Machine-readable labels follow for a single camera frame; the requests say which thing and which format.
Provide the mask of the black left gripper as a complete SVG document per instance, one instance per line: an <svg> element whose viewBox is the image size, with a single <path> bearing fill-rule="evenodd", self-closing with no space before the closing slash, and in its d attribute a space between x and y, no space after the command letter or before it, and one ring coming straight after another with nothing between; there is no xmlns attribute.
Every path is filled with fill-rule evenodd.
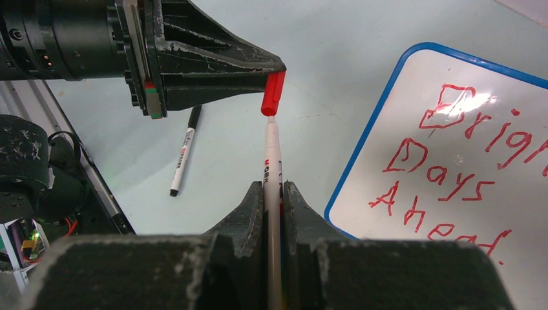
<svg viewBox="0 0 548 310"><path fill-rule="evenodd" d="M152 119L263 92L270 73L286 70L191 1L107 1L107 16L131 103Z"/></svg>

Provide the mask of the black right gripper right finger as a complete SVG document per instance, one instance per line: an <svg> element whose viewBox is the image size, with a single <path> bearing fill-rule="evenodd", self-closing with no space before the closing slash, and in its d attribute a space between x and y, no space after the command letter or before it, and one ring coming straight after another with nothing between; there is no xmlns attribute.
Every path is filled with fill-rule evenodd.
<svg viewBox="0 0 548 310"><path fill-rule="evenodd" d="M495 267L464 242L356 240L284 188L290 309L512 309Z"/></svg>

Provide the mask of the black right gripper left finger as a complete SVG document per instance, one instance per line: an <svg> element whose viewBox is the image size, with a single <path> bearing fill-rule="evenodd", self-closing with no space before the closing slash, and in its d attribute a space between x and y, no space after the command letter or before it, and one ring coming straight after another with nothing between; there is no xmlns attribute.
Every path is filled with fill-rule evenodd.
<svg viewBox="0 0 548 310"><path fill-rule="evenodd" d="M83 235L52 245L18 309L262 309L263 189L204 234Z"/></svg>

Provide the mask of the red marker cap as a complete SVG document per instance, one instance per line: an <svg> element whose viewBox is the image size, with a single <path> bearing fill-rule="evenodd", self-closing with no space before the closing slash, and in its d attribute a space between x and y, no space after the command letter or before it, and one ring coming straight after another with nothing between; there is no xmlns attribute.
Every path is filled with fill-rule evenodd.
<svg viewBox="0 0 548 310"><path fill-rule="evenodd" d="M275 116L279 108L286 71L268 76L260 111L266 117Z"/></svg>

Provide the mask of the red whiteboard marker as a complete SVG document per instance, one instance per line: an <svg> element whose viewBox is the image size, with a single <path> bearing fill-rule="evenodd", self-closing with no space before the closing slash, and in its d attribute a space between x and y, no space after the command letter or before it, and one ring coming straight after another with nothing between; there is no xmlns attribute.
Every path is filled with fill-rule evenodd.
<svg viewBox="0 0 548 310"><path fill-rule="evenodd" d="M274 116L268 117L265 144L263 191L268 213L268 309L282 309L280 206L283 190L279 128Z"/></svg>

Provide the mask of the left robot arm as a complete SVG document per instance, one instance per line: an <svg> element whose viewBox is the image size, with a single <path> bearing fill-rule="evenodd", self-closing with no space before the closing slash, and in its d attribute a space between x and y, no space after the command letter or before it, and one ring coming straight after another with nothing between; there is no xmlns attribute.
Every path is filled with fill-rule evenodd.
<svg viewBox="0 0 548 310"><path fill-rule="evenodd" d="M30 99L48 81L122 78L144 116L264 92L286 66L217 23L190 1L2 1L1 221L56 222L85 203L81 144L71 129L45 129ZM9 86L22 83L30 97Z"/></svg>

